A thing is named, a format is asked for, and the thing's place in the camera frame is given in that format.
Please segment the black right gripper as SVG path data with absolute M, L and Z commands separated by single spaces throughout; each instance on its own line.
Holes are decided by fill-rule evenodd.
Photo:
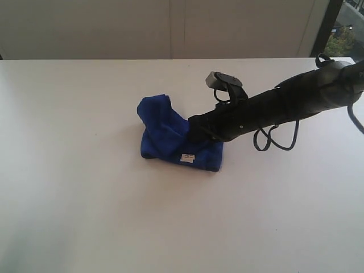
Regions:
M 229 142 L 243 134 L 300 119 L 299 88 L 282 83 L 237 104 L 218 103 L 209 113 L 188 118 L 189 141 Z

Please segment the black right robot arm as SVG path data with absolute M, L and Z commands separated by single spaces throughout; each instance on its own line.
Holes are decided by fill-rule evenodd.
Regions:
M 248 97 L 236 77 L 211 72 L 206 84 L 214 91 L 228 92 L 215 109 L 188 118 L 191 142 L 229 142 L 240 135 L 268 126 L 296 122 L 322 111 L 350 106 L 363 92 L 363 62 L 326 59 L 317 69 L 301 73 L 273 89 Z

